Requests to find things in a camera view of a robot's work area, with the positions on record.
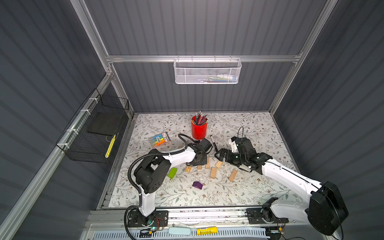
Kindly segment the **green block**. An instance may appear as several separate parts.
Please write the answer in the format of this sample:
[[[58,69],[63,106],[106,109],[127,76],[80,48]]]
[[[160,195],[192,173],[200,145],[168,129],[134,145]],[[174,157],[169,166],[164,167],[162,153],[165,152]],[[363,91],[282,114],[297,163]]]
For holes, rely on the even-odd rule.
[[[172,180],[176,176],[177,171],[177,168],[171,168],[170,172],[168,173],[168,177]]]

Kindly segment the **light blue oval tag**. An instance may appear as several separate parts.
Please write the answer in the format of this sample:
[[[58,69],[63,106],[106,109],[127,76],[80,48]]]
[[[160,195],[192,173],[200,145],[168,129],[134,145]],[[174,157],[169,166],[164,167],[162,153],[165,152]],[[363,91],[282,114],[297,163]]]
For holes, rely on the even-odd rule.
[[[190,236],[191,232],[190,228],[170,227],[168,229],[170,235]]]

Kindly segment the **black marker pen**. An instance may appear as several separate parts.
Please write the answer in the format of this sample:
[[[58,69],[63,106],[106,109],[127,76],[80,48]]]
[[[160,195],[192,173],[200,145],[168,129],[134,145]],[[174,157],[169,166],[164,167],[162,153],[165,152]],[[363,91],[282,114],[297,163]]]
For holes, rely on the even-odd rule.
[[[215,152],[217,153],[219,151],[219,149],[218,149],[216,142],[215,142],[212,135],[210,135],[210,139],[211,139],[212,145],[214,146]]]

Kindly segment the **markers in white basket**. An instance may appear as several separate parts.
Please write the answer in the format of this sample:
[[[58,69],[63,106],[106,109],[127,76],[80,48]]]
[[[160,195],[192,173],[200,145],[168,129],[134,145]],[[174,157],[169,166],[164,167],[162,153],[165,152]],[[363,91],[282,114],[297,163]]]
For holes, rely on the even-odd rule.
[[[216,76],[205,76],[200,79],[202,83],[209,84],[237,84],[238,76],[236,75],[216,75]]]

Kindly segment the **red pencil cup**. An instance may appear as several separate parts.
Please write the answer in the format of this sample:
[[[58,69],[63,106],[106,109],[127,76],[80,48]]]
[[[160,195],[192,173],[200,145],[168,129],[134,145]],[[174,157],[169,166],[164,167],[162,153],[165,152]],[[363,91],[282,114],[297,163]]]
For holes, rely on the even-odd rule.
[[[207,128],[208,128],[208,122],[205,122],[202,125],[196,125],[195,123],[196,117],[193,116],[191,119],[191,126],[192,126],[192,137],[195,140],[202,140],[206,137],[207,134]]]

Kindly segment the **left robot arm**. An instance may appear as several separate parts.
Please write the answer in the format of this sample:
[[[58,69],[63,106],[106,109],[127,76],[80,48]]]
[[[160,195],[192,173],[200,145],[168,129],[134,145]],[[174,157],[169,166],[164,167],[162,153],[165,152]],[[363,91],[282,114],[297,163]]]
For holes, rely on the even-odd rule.
[[[164,182],[168,172],[179,165],[205,165],[213,145],[207,139],[187,143],[178,150],[160,152],[152,149],[138,158],[129,168],[129,181],[139,193],[139,212],[143,217],[151,216],[155,210],[156,191]]]

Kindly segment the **pencils in cup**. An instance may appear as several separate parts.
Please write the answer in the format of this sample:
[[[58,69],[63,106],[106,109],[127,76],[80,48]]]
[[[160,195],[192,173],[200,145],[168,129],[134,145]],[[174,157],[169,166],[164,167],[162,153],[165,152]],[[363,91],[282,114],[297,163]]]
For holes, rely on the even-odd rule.
[[[207,123],[208,117],[199,111],[194,116],[192,116],[191,121],[196,126],[202,126]]]

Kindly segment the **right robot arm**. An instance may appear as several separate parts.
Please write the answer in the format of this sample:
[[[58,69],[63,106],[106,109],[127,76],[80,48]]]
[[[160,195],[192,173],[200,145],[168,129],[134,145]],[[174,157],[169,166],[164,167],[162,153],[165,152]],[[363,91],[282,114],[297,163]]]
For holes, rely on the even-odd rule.
[[[250,221],[262,219],[267,224],[281,223],[283,219],[299,221],[309,223],[326,236],[342,229],[349,212],[335,184],[307,178],[280,164],[272,156],[258,153],[247,138],[233,137],[229,143],[231,149],[216,150],[217,160],[248,173],[257,172],[274,179],[303,199],[302,203],[296,203],[271,197],[259,212],[246,212]]]

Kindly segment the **yellow marker in basket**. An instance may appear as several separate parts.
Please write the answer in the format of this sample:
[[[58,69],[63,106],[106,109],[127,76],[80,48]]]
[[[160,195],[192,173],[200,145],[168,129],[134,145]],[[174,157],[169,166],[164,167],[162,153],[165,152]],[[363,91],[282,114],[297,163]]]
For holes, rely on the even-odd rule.
[[[105,153],[105,158],[108,159],[110,157],[110,154],[113,150],[113,147],[114,147],[114,144],[115,144],[115,141],[116,141],[116,137],[117,135],[113,135],[113,137],[111,138],[111,140],[109,141],[109,146],[108,146],[108,149]]]

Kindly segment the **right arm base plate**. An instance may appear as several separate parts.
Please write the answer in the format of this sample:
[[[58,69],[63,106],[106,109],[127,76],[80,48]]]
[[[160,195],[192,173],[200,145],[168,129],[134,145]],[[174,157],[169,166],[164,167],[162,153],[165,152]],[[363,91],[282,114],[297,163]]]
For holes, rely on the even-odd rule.
[[[289,219],[276,217],[270,209],[248,208],[245,216],[250,224],[287,224]]]

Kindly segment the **purple block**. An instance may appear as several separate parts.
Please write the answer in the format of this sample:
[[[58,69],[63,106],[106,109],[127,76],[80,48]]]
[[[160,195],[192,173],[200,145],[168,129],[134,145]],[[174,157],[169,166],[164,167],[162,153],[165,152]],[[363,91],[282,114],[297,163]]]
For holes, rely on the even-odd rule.
[[[196,189],[202,190],[204,185],[199,181],[194,181],[192,186]]]

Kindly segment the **light wood block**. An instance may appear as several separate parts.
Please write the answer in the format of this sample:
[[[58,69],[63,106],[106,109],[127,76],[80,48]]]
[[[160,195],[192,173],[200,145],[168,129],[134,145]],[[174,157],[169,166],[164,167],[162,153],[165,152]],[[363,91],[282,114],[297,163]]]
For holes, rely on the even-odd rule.
[[[222,165],[223,165],[223,162],[217,161],[217,163],[215,164],[215,167],[220,168]]]

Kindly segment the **printed dragon wood block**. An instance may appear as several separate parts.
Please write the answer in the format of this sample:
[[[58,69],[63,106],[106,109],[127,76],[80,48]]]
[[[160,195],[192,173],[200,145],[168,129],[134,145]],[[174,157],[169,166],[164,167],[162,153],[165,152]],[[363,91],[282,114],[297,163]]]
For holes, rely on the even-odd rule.
[[[186,171],[187,173],[190,173],[190,172],[191,172],[191,170],[192,170],[192,167],[191,167],[191,166],[186,166],[186,169],[185,169],[185,171]]]

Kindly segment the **coloured marker pack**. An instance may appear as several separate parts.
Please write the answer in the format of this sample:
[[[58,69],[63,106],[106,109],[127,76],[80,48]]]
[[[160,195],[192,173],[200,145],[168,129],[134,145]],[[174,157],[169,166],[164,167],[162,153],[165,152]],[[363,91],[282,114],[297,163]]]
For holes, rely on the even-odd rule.
[[[149,141],[151,145],[155,148],[170,142],[171,139],[167,132],[163,132],[161,134],[149,138]]]

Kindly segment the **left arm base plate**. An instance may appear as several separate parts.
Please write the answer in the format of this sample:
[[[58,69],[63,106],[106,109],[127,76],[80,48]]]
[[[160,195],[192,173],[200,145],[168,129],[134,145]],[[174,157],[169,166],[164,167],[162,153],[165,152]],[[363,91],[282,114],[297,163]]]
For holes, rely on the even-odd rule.
[[[166,227],[168,225],[169,211],[155,210],[145,217],[139,210],[130,210],[126,223],[129,228]]]

